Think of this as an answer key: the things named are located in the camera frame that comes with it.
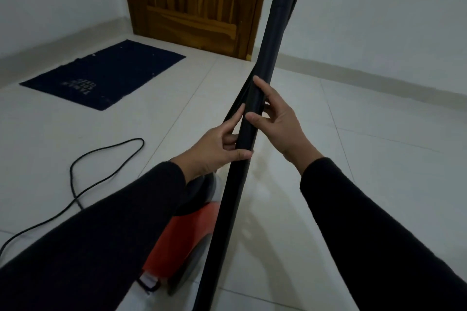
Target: forearm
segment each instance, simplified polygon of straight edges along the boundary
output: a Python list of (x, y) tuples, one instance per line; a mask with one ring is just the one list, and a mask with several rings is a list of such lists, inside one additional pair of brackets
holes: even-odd
[(5, 309), (114, 310), (175, 212), (185, 179), (162, 163), (0, 269)]
[(360, 310), (467, 307), (467, 286), (408, 230), (324, 158), (301, 190)]

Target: white tile floor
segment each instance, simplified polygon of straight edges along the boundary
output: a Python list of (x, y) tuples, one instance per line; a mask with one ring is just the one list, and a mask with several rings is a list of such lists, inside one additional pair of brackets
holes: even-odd
[[(86, 194), (89, 205), (187, 149), (222, 122), (253, 66), (130, 38), (187, 58), (103, 112), (19, 85), (0, 90), (0, 243), (70, 201), (68, 168), (82, 153), (132, 137), (146, 140), (117, 177)], [(467, 279), (461, 179), (467, 171), (466, 113), (280, 69), (272, 85), (324, 155)], [(133, 144), (82, 162), (76, 168), (78, 190), (113, 171), (137, 148)], [(227, 172), (228, 167), (219, 171), (223, 182)], [(213, 309), (357, 309), (299, 182), (295, 169), (259, 134)], [(19, 239), (0, 263), (54, 225)], [(174, 297), (161, 291), (146, 296), (134, 286), (119, 310), (191, 310), (200, 276), (195, 273)]]

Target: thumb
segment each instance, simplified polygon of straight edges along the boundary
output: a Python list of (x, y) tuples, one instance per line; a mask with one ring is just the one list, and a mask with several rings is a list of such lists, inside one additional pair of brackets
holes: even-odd
[(268, 134), (269, 126), (271, 125), (270, 119), (260, 116), (258, 113), (254, 112), (248, 112), (245, 115), (245, 119), (266, 135)]
[(227, 158), (229, 162), (232, 161), (241, 161), (241, 160), (249, 160), (253, 153), (250, 150), (246, 149), (235, 149), (230, 150), (227, 152)]

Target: power cord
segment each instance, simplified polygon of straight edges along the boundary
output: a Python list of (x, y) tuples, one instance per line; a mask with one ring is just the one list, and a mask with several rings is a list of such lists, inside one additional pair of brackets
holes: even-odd
[[(120, 166), (114, 173), (112, 173), (110, 176), (107, 176), (106, 178), (104, 178), (104, 179), (102, 179), (102, 180), (96, 182), (95, 184), (90, 185), (90, 186), (87, 187), (84, 191), (82, 191), (81, 193), (79, 193), (78, 195), (76, 195), (75, 187), (74, 187), (74, 185), (73, 185), (73, 167), (75, 166), (75, 164), (76, 164), (79, 160), (81, 160), (81, 159), (84, 158), (85, 156), (88, 156), (89, 154), (92, 154), (92, 153), (94, 153), (94, 152), (96, 152), (96, 151), (101, 151), (101, 150), (104, 150), (104, 149), (114, 148), (114, 147), (116, 147), (116, 146), (120, 146), (120, 145), (123, 145), (123, 144), (126, 144), (126, 143), (130, 143), (130, 142), (134, 142), (134, 141), (137, 141), (137, 140), (141, 141), (141, 146), (139, 147), (139, 149), (138, 149), (137, 151), (135, 151), (128, 159), (126, 159), (125, 162), (124, 162), (123, 164), (121, 164), (121, 166)], [(58, 218), (60, 215), (62, 215), (62, 214), (65, 213), (68, 209), (70, 209), (71, 206), (72, 206), (74, 203), (78, 204), (79, 209), (83, 210), (84, 207), (83, 207), (83, 205), (81, 204), (81, 202), (78, 200), (78, 198), (79, 198), (80, 196), (82, 196), (84, 193), (86, 193), (88, 190), (90, 190), (91, 188), (93, 188), (93, 187), (97, 186), (98, 184), (100, 184), (100, 183), (102, 183), (102, 182), (104, 182), (104, 181), (107, 181), (109, 178), (115, 176), (115, 175), (128, 163), (128, 161), (130, 161), (130, 160), (133, 158), (133, 156), (135, 156), (137, 153), (139, 153), (139, 152), (141, 151), (141, 149), (144, 147), (144, 144), (145, 144), (145, 142), (144, 142), (144, 139), (143, 139), (143, 138), (133, 138), (133, 139), (126, 140), (125, 142), (122, 142), (122, 143), (118, 143), (118, 144), (106, 146), (106, 147), (104, 147), (104, 148), (99, 148), (99, 149), (91, 150), (91, 151), (85, 153), (84, 155), (81, 155), (80, 157), (78, 157), (75, 161), (73, 161), (73, 164), (70, 166), (70, 188), (72, 189), (72, 194), (73, 194), (73, 198), (74, 198), (74, 199), (71, 201), (71, 203), (69, 203), (60, 213), (54, 215), (53, 217), (51, 217), (51, 218), (49, 218), (49, 219), (47, 219), (47, 220), (45, 220), (45, 221), (43, 221), (43, 222), (41, 222), (41, 223), (39, 223), (39, 224), (36, 224), (36, 225), (34, 225), (34, 226), (31, 226), (31, 227), (28, 227), (27, 229), (25, 229), (25, 230), (23, 230), (23, 231), (20, 231), (20, 232), (18, 232), (16, 235), (14, 235), (13, 237), (9, 238), (9, 239), (7, 240), (7, 242), (5, 242), (5, 243), (3, 244), (3, 246), (1, 247), (1, 249), (0, 249), (0, 257), (2, 256), (2, 253), (3, 253), (3, 251), (5, 250), (5, 248), (7, 247), (7, 245), (8, 245), (11, 241), (13, 241), (15, 238), (17, 238), (18, 236), (20, 236), (20, 235), (22, 235), (22, 234), (24, 234), (24, 233), (26, 233), (26, 232), (28, 232), (28, 231), (31, 231), (32, 229), (35, 229), (36, 227), (42, 226), (42, 225), (44, 225), (44, 224), (47, 224), (48, 222), (51, 222), (52, 220)]]

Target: baseboard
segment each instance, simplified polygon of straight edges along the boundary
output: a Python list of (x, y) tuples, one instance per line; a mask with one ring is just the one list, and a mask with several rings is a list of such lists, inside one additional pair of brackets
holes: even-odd
[[(252, 60), (258, 58), (259, 48), (253, 49)], [(317, 78), (337, 81), (344, 84), (363, 87), (395, 96), (405, 97), (432, 105), (443, 106), (455, 110), (467, 111), (467, 96), (450, 91), (437, 90), (432, 87), (412, 84), (406, 81), (387, 78), (320, 63), (314, 60), (296, 58), (280, 53), (277, 56), (276, 67), (301, 74), (308, 74)]]
[(116, 38), (132, 34), (131, 22), (125, 17), (114, 19), (57, 41), (42, 44), (0, 59), (0, 87), (37, 75), (50, 67), (66, 64), (90, 49)]

